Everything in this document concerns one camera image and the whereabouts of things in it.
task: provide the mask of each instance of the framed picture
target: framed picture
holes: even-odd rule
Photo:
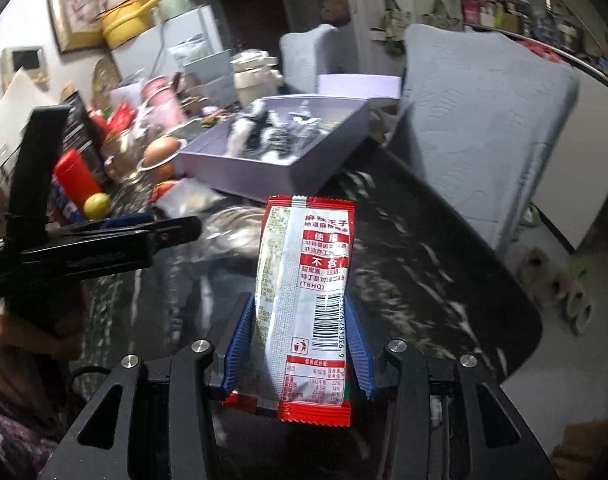
[[[60,53],[104,44],[102,25],[95,19],[100,0],[49,0],[49,10]]]

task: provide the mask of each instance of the gray chair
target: gray chair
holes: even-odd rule
[[[502,34],[412,25],[404,40],[388,147],[502,255],[575,105],[577,76]]]
[[[337,72],[339,32],[331,25],[286,34],[280,40],[280,49],[284,82],[292,93],[315,94],[318,76]]]

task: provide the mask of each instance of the yellow ball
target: yellow ball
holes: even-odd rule
[[[106,193],[95,193],[84,202],[84,216],[89,220],[107,218],[111,213],[111,198]]]

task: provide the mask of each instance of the black marble tabletop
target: black marble tabletop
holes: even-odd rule
[[[116,200],[119,214],[148,207],[148,187]],[[425,354],[473,352],[499,381],[535,350],[539,313],[491,249],[453,210],[373,140],[353,153],[319,196],[356,203],[348,293],[367,315]],[[220,208],[242,199],[228,198]],[[254,291],[256,262],[191,262],[192,247],[160,251],[148,269],[93,284],[84,364],[113,366],[126,354],[170,355],[228,316]],[[91,382],[85,394],[92,393]]]

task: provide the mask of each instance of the dark door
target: dark door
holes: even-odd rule
[[[282,0],[221,0],[233,44],[280,55],[280,38],[289,32]]]

